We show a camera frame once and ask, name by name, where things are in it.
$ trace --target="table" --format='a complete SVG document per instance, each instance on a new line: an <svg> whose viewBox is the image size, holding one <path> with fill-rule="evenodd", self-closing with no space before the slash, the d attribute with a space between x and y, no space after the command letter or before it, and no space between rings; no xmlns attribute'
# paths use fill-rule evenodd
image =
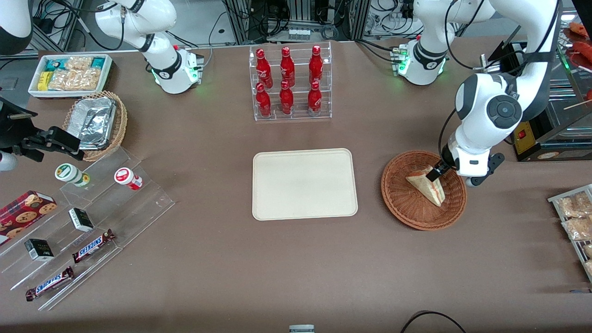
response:
<svg viewBox="0 0 592 333"><path fill-rule="evenodd" d="M501 38L459 38L453 48L476 65ZM49 312L25 311L24 295L0 281L0 331L272 333L310 323L319 333L394 332L431 309L469 332L590 332L592 296L567 292L589 283L545 200L592 182L588 162L521 164L502 143L494 150L507 161L469 189L456 224L410 229L382 202L382 170L404 151L436 151L469 71L449 62L434 84L416 87L359 45L333 43L333 118L261 124L248 50L215 49L203 84L181 95L155 85L140 53L111 54L111 87L129 113L123 146L178 204ZM71 104L32 98L28 106L47 127L61 124ZM352 152L357 214L255 220L255 154L323 148ZM0 202L57 191L53 170L72 161L20 159L18 170L0 174ZM422 317L407 332L455 330Z"/></svg>

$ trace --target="coca-cola bottle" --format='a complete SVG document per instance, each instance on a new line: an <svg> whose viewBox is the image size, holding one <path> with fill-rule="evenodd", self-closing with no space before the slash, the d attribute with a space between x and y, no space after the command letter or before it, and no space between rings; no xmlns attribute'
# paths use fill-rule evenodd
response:
<svg viewBox="0 0 592 333"><path fill-rule="evenodd" d="M279 92L279 100L282 103L282 112L290 116L294 111L294 94L290 90L288 81L282 81L282 91Z"/></svg>
<svg viewBox="0 0 592 333"><path fill-rule="evenodd" d="M323 78L323 59L321 58L321 47L319 45L313 46L313 56L310 57L308 70L310 84L313 84L314 81L321 81L321 78Z"/></svg>
<svg viewBox="0 0 592 333"><path fill-rule="evenodd" d="M290 48L282 47L282 62L279 64L282 69L282 80L288 81L290 87L296 84L296 72L294 69L294 60L290 56Z"/></svg>
<svg viewBox="0 0 592 333"><path fill-rule="evenodd" d="M257 49L255 54L257 55L257 76L259 81L265 85L265 88L271 89L274 86L274 80L271 78L271 66L265 59L265 52L263 49Z"/></svg>
<svg viewBox="0 0 592 333"><path fill-rule="evenodd" d="M257 82L255 88L257 89L255 99L257 100L257 107L259 108L261 117L271 117L271 100L269 99L269 94L265 91L265 86L263 83Z"/></svg>
<svg viewBox="0 0 592 333"><path fill-rule="evenodd" d="M318 90L318 81L314 81L310 88L308 92L308 114L311 117L316 117L321 113L321 98L323 98L323 95Z"/></svg>

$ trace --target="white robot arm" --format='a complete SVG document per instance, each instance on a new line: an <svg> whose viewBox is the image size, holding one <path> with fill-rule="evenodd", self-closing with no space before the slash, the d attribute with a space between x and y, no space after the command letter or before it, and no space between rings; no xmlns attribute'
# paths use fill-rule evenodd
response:
<svg viewBox="0 0 592 333"><path fill-rule="evenodd" d="M502 15L519 23L527 35L524 68L511 75L473 74L456 93L455 110L462 120L428 176L450 167L479 185L503 161L490 150L513 132L520 121L538 116L549 100L551 62L555 58L561 0L489 0Z"/></svg>
<svg viewBox="0 0 592 333"><path fill-rule="evenodd" d="M446 31L448 43L452 43L455 37L450 23L469 24L473 16L472 22L483 22L495 12L489 0L415 0L413 15L423 23L424 30L419 41L412 40L399 46L395 60L401 63L397 73L412 84L431 84L442 72L448 52Z"/></svg>
<svg viewBox="0 0 592 333"><path fill-rule="evenodd" d="M169 0L116 0L108 11L95 13L96 23L107 35L138 49L152 67L162 89L179 94L201 82L201 67L195 54L175 50L163 33L175 26L177 14ZM79 20L84 29L88 27Z"/></svg>
<svg viewBox="0 0 592 333"><path fill-rule="evenodd" d="M24 50L32 36L28 0L0 0L0 55ZM169 0L116 0L97 8L96 22L101 30L137 48L152 66L156 82L170 94L186 91L201 82L201 66L195 54L175 50L163 31L177 19ZM76 17L87 33L89 28Z"/></svg>

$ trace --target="brown wicker basket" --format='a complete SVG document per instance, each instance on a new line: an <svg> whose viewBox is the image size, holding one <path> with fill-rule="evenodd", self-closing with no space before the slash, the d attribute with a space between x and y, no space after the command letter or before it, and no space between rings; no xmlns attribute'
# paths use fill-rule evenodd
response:
<svg viewBox="0 0 592 333"><path fill-rule="evenodd" d="M119 147L119 145L123 141L123 137L126 135L127 110L126 106L123 105L121 99L117 95L113 94L110 91L101 91L97 94L86 96L84 97L84 99L101 97L109 97L115 102L117 102L117 110L115 111L115 119L113 120L113 129L111 131L111 137L109 139L110 143L109 146L107 146L107 148L101 151L84 151L84 161L86 162L95 162L99 158L106 155L109 151ZM68 124L70 123L70 117L72 116L74 105L70 108L70 111L66 116L66 120L64 121L64 125L62 126L63 129L67 129Z"/></svg>
<svg viewBox="0 0 592 333"><path fill-rule="evenodd" d="M382 198L388 209L401 222L419 230L439 230L456 222L465 211L466 187L453 171L440 177L446 194L442 207L437 207L421 194L405 177L439 161L438 155L425 151L409 151L393 158L382 173Z"/></svg>

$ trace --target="cookie box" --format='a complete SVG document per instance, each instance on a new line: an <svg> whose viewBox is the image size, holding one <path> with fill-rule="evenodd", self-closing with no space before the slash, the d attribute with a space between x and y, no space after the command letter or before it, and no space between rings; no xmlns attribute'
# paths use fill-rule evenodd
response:
<svg viewBox="0 0 592 333"><path fill-rule="evenodd" d="M104 58L105 62L103 63L101 69L101 75L99 77L99 82L96 85L96 89L94 90L77 90L77 91L42 91L37 89L37 84L39 83L39 79L41 78L41 73L45 70L47 63L56 60L56 59L63 59L69 56L84 56L84 57L94 57L94 58ZM31 96L37 97L41 100L43 99L62 99L62 98L78 98L83 96L88 96L91 94L97 94L103 90L103 87L107 83L107 78L109 76L109 70L111 69L112 59L105 53L77 53L74 55L48 55L42 56L39 59L39 63L37 64L37 69L35 70L35 74L33 75L33 79L31 80L31 84L29 85L29 94Z"/></svg>
<svg viewBox="0 0 592 333"><path fill-rule="evenodd" d="M0 245L14 238L56 207L56 201L52 197L28 191L0 209Z"/></svg>

